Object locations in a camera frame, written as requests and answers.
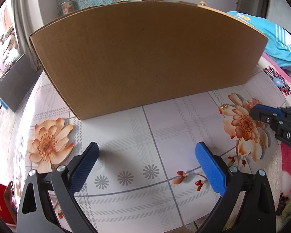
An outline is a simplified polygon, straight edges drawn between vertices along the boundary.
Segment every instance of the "white patterned tablecloth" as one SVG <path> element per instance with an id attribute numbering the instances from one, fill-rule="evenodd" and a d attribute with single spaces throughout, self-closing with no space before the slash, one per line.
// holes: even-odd
<path id="1" fill-rule="evenodd" d="M 237 140 L 224 131 L 224 116 L 218 110 L 223 104 L 233 104 L 228 97 L 231 93 L 248 102 L 255 98 L 274 107 L 287 104 L 282 93 L 257 66 L 244 85 L 80 121 L 42 73 L 19 126 L 14 159 L 17 194 L 21 195 L 28 172 L 37 167 L 26 152 L 35 124 L 63 117 L 66 124 L 74 126 L 69 141 L 75 143 L 65 164 L 92 141 L 100 148 L 100 157 L 85 185 L 75 194 L 81 209 L 99 232 L 161 233 L 188 224 L 209 213 L 219 195 L 209 184 L 198 192 L 195 186 L 201 179 L 198 175 L 189 175 L 180 185 L 174 185 L 172 180 L 179 170 L 187 174 L 203 173 L 195 158 L 195 145 L 200 141 L 232 164 L 230 159 L 236 156 Z M 278 147 L 271 129 L 264 130 L 268 148 L 263 149 L 258 162 L 253 162 L 250 155 L 245 157 L 247 164 L 239 164 L 241 171 L 255 173 L 263 168 Z M 50 195 L 55 203 L 56 197 L 53 193 Z M 63 215 L 58 213 L 58 217 L 69 229 Z"/>

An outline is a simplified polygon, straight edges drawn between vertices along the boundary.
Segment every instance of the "floral tablecloth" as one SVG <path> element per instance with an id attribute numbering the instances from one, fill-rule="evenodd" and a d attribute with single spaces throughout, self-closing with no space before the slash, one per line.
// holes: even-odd
<path id="1" fill-rule="evenodd" d="M 160 233 L 188 224 L 208 214 L 219 199 L 201 176 L 195 158 L 198 142 L 204 141 L 226 163 L 247 173 L 263 168 L 279 146 L 270 127 L 249 117 L 257 103 L 289 105 L 260 66 L 244 85 L 80 121 L 43 73 L 28 100 L 16 141 L 18 204 L 31 169 L 39 165 L 44 169 L 47 160 L 56 167 L 53 164 L 65 156 L 58 154 L 59 147 L 64 150 L 73 143 L 67 164 L 95 141 L 100 157 L 74 196 L 99 232 Z M 46 120 L 53 120 L 53 125 Z M 68 137 L 57 150 L 34 155 L 39 146 L 41 152 L 42 136 L 60 132 L 61 139 Z M 43 146 L 50 148 L 49 140 L 43 140 Z M 50 196 L 61 224 L 69 229 L 54 193 Z"/>

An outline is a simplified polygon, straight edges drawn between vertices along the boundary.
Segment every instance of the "orange flower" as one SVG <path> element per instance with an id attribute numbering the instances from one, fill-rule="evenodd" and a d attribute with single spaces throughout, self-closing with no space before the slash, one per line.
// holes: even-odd
<path id="1" fill-rule="evenodd" d="M 257 99 L 251 102 L 242 101 L 236 94 L 228 96 L 236 107 L 224 104 L 219 107 L 220 114 L 225 115 L 224 130 L 233 139 L 237 137 L 236 149 L 242 156 L 251 153 L 253 161 L 259 161 L 262 156 L 262 148 L 268 147 L 268 137 L 263 130 L 264 123 L 252 120 L 249 115 L 250 109 L 256 104 L 261 104 Z"/>
<path id="2" fill-rule="evenodd" d="M 39 163 L 39 173 L 51 172 L 51 164 L 61 164 L 71 153 L 74 143 L 66 146 L 69 142 L 68 135 L 73 129 L 69 124 L 64 127 L 63 118 L 46 120 L 34 127 L 34 140 L 28 140 L 27 151 L 29 159 L 33 163 Z"/>

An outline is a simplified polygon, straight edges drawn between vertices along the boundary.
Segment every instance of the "metal screw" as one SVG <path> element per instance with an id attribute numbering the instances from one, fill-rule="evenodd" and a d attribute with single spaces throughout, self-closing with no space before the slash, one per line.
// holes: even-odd
<path id="1" fill-rule="evenodd" d="M 62 172 L 63 170 L 65 170 L 66 169 L 66 166 L 64 166 L 64 165 L 61 165 L 61 166 L 58 166 L 57 167 L 57 171 L 58 172 Z"/>
<path id="2" fill-rule="evenodd" d="M 36 174 L 36 170 L 30 170 L 30 171 L 29 171 L 29 175 L 30 175 L 30 176 L 34 176 L 35 174 Z"/>
<path id="3" fill-rule="evenodd" d="M 238 171 L 238 169 L 237 169 L 237 167 L 235 167 L 235 166 L 230 166 L 230 172 L 237 172 Z"/>
<path id="4" fill-rule="evenodd" d="M 263 170 L 259 170 L 259 175 L 265 176 L 265 172 Z"/>

